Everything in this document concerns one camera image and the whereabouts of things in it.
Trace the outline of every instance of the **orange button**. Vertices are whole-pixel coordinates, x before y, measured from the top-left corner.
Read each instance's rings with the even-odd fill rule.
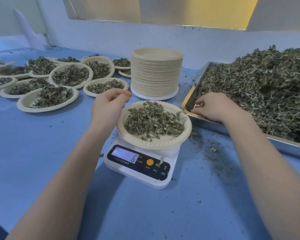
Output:
[[[147,160],[147,165],[152,166],[155,162],[152,159]]]

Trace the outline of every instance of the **metal tray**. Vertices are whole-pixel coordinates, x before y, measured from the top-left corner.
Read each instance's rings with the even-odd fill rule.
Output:
[[[217,133],[229,136],[229,133],[223,124],[210,121],[210,120],[205,119],[197,114],[189,112],[189,111],[191,111],[192,104],[194,103],[194,100],[196,99],[196,94],[198,91],[198,86],[200,84],[200,81],[205,77],[209,67],[214,64],[218,64],[218,63],[208,62],[201,69],[202,72],[199,75],[198,79],[195,81],[197,85],[193,86],[190,89],[188,95],[185,97],[184,101],[182,102],[181,107],[185,108],[186,113],[188,114],[188,116],[190,117],[190,119],[194,125],[197,125],[201,128],[204,128],[204,129],[207,129],[207,130],[210,130],[213,132],[217,132]],[[278,151],[280,151],[281,153],[300,158],[300,143],[297,143],[297,142],[294,142],[291,140],[287,140],[287,139],[283,139],[280,137],[276,137],[276,136],[271,136],[268,134],[266,136],[271,141],[271,143],[275,146],[275,148]]]

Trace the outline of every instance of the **digital kitchen scale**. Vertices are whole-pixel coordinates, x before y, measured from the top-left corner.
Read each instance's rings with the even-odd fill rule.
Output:
[[[104,153],[104,162],[109,169],[159,190],[171,181],[180,146],[163,150],[144,149],[118,136]],[[164,162],[160,165],[161,157],[164,157]]]

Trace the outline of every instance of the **blue tabletop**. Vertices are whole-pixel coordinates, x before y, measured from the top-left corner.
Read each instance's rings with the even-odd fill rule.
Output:
[[[23,65],[39,55],[81,59],[91,54],[24,48],[0,53],[0,60]],[[179,93],[167,102],[180,106],[198,75],[199,71],[183,68]],[[118,73],[114,77],[131,82]],[[12,230],[88,128],[93,100],[80,89],[78,99],[67,107],[25,113],[17,109],[16,100],[0,97],[0,225],[6,231]],[[137,101],[141,99],[133,96],[129,104]],[[79,239],[270,239],[231,139],[197,127],[193,130],[200,136],[181,145],[174,180],[165,189],[124,177],[100,158]],[[117,135],[114,129],[102,152]],[[284,157],[300,173],[300,160]]]

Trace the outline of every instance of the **white paper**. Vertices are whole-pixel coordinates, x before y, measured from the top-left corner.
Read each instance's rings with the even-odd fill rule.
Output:
[[[28,20],[22,15],[22,13],[20,13],[16,9],[14,9],[14,13],[20,24],[21,30],[29,43],[30,48],[36,49],[36,50],[41,50],[41,51],[46,51],[44,44],[40,41],[38,36],[34,33]]]

